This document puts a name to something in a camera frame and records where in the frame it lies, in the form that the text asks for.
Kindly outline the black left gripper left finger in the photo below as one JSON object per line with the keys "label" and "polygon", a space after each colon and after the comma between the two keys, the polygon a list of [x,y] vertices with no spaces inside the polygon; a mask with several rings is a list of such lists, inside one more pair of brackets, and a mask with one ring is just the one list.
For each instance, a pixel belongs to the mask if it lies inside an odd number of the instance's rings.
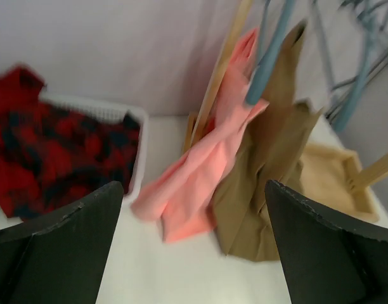
{"label": "black left gripper left finger", "polygon": [[113,181],[0,230],[0,303],[95,303],[124,196]]}

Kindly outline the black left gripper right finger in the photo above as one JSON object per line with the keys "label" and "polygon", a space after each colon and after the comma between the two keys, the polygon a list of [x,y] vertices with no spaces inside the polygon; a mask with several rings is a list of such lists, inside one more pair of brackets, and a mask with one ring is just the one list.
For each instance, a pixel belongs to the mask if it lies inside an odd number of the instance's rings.
{"label": "black left gripper right finger", "polygon": [[269,180],[266,204],[292,303],[388,303],[388,229]]}

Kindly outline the tan pleated skirt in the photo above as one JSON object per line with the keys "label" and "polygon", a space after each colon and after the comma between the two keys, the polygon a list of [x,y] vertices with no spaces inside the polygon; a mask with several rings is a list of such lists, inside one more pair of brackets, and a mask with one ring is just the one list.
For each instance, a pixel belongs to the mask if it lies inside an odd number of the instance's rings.
{"label": "tan pleated skirt", "polygon": [[265,184],[276,180],[301,191],[299,161],[321,113],[308,99],[295,100],[296,71],[307,20],[286,35],[262,98],[269,106],[243,135],[235,165],[212,197],[221,251],[251,262],[279,260],[265,199]]}

